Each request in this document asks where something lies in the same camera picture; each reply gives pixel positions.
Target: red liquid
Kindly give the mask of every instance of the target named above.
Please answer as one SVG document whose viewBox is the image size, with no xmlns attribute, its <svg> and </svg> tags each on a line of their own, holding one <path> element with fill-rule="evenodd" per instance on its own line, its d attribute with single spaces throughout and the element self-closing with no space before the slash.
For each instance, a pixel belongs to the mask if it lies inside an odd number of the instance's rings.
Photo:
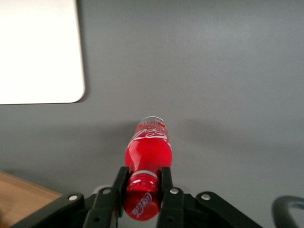
<svg viewBox="0 0 304 228">
<path fill-rule="evenodd" d="M 160 210 L 161 169 L 172 164 L 168 131 L 157 117 L 147 117 L 135 130 L 125 154 L 131 178 L 125 195 L 124 209 L 136 220 L 149 220 Z"/>
</svg>

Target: bottle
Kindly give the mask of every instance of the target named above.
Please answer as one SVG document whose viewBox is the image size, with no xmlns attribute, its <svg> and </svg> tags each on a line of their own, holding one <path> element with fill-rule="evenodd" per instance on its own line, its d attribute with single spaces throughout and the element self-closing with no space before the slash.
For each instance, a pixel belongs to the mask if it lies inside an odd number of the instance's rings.
<svg viewBox="0 0 304 228">
<path fill-rule="evenodd" d="M 125 153 L 130 179 L 123 206 L 131 218 L 145 221 L 157 215 L 162 199 L 161 170 L 171 164 L 172 150 L 165 123 L 155 116 L 144 118 Z"/>
</svg>

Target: bottle cap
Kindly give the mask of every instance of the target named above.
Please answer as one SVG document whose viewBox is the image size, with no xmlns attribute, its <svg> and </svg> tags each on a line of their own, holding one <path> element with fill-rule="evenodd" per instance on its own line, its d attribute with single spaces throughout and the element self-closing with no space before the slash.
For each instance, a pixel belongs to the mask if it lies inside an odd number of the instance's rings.
<svg viewBox="0 0 304 228">
<path fill-rule="evenodd" d="M 123 207 L 125 212 L 135 220 L 146 221 L 156 216 L 161 207 L 157 177 L 147 173 L 131 176 Z"/>
</svg>

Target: gray table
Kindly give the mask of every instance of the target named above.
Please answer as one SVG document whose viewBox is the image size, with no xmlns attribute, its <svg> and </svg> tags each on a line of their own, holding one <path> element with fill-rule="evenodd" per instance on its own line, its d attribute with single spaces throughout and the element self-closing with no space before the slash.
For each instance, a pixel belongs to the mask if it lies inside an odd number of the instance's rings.
<svg viewBox="0 0 304 228">
<path fill-rule="evenodd" d="M 79 17 L 85 97 L 1 105 L 1 169 L 89 196 L 157 115 L 186 192 L 216 192 L 265 228 L 276 197 L 304 197 L 304 1 L 88 0 Z"/>
</svg>

